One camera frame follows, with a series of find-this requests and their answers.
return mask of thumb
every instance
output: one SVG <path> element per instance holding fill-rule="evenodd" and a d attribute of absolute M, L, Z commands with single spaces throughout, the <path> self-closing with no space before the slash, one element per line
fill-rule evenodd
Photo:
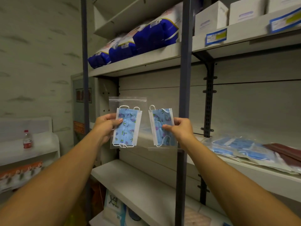
<path fill-rule="evenodd" d="M 122 118 L 119 118 L 118 120 L 111 120 L 113 126 L 121 124 L 122 121 L 123 121 Z"/>
<path fill-rule="evenodd" d="M 164 124 L 162 125 L 162 128 L 165 129 L 166 131 L 172 132 L 173 126 Z"/>

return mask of hand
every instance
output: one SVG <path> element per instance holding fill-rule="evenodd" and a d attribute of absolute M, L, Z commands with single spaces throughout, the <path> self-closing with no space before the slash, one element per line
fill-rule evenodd
<path fill-rule="evenodd" d="M 194 137 L 191 122 L 188 118 L 173 118 L 175 125 L 163 125 L 166 131 L 170 131 L 176 137 L 177 141 L 182 144 L 184 139 Z"/>
<path fill-rule="evenodd" d="M 116 114 L 110 113 L 96 119 L 92 131 L 96 131 L 101 135 L 101 145 L 106 143 L 113 135 L 114 126 L 121 124 L 122 118 L 115 120 Z"/>

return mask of person's right arm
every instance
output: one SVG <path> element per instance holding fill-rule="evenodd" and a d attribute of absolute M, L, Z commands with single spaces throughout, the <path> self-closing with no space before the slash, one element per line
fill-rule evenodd
<path fill-rule="evenodd" d="M 236 226 L 301 226 L 301 219 L 257 183 L 220 159 L 193 135 L 190 120 L 164 125 L 189 154 L 211 192 Z"/>

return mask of forearm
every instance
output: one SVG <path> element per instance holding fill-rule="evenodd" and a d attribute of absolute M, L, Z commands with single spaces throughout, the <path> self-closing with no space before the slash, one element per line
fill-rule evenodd
<path fill-rule="evenodd" d="M 196 138 L 187 138 L 182 145 L 234 225 L 301 224 L 283 203 L 229 166 Z"/>
<path fill-rule="evenodd" d="M 0 225 L 61 225 L 85 186 L 100 141 L 99 133 L 91 131 L 18 190 L 0 211 Z"/>

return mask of person's left arm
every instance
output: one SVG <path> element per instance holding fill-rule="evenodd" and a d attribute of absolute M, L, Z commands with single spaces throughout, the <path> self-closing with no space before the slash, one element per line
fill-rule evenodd
<path fill-rule="evenodd" d="M 99 147 L 122 119 L 107 114 L 67 154 L 18 190 L 0 210 L 0 226 L 62 225 L 91 173 Z"/>

